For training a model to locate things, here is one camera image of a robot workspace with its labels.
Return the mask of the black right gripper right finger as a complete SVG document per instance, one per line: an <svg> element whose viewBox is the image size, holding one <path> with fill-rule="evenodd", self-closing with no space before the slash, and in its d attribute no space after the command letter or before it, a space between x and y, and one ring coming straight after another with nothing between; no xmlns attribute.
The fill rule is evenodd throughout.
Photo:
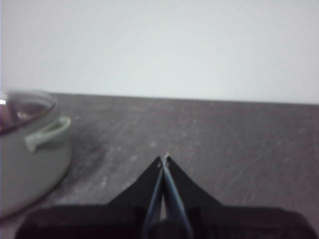
<svg viewBox="0 0 319 239"><path fill-rule="evenodd" d="M166 156L163 170L168 194L193 239L314 239L307 219L294 211L276 207L229 206L200 188Z"/></svg>

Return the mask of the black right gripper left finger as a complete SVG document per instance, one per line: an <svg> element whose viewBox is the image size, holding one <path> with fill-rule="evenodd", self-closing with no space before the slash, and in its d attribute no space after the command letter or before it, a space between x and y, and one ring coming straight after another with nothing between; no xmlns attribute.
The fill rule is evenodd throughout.
<svg viewBox="0 0 319 239"><path fill-rule="evenodd" d="M106 204L58 205L30 213L17 239L137 239L161 181L157 157L137 180Z"/></svg>

